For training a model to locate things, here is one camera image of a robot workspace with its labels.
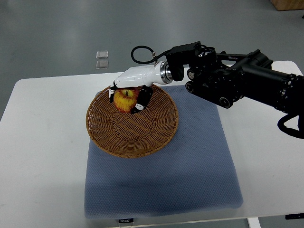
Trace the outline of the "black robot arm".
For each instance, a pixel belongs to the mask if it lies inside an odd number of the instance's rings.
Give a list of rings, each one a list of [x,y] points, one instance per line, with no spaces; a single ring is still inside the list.
[[[171,76],[184,77],[188,92],[226,109],[243,97],[285,113],[278,128],[295,138],[304,137],[304,78],[272,70],[273,61],[256,50],[246,55],[217,53],[200,42],[165,52]]]

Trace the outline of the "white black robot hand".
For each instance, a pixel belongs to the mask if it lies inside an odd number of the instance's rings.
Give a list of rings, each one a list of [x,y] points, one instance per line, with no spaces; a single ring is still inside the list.
[[[131,109],[131,113],[135,114],[147,107],[153,94],[151,86],[154,83],[166,85],[172,81],[173,76],[167,62],[161,61],[156,65],[131,67],[110,85],[108,90],[109,101],[110,103],[114,101],[114,93],[117,89],[140,87],[135,107]]]

